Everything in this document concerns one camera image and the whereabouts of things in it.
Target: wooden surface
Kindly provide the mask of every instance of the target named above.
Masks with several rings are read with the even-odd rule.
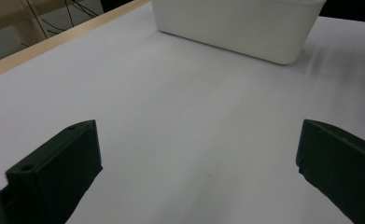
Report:
[[[107,12],[104,15],[101,15],[97,18],[94,18],[90,21],[80,24],[68,31],[63,32],[62,34],[56,35],[46,41],[40,42],[36,45],[31,46],[28,49],[24,49],[15,54],[12,54],[5,59],[0,60],[0,75],[5,73],[6,71],[25,63],[34,57],[45,53],[46,51],[56,48],[61,44],[72,40],[80,35],[86,34],[90,30],[93,30],[109,21],[112,21],[138,7],[141,7],[145,3],[148,3],[149,0],[134,0],[129,4],[126,4],[122,7],[118,7],[112,11]]]

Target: white surface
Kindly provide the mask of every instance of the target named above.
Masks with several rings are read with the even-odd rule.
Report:
[[[152,0],[159,30],[292,63],[326,0]]]
[[[96,119],[68,223],[351,223],[298,174],[303,119],[365,139],[365,23],[319,18],[289,66],[156,31],[150,5],[0,76],[4,172]]]

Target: white tabletop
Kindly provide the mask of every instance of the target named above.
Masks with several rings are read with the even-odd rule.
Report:
[[[0,76],[0,188],[87,119],[104,170],[68,223],[351,223],[295,156],[304,119],[365,139],[365,23],[319,18],[283,66],[160,33],[146,4]]]

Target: hole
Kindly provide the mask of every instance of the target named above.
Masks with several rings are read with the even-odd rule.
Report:
[[[24,165],[21,170],[24,171],[24,172],[27,172],[27,171],[30,171],[34,168],[33,165]]]

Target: white bin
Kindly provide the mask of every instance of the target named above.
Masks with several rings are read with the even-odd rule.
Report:
[[[326,0],[152,0],[160,31],[292,63]]]

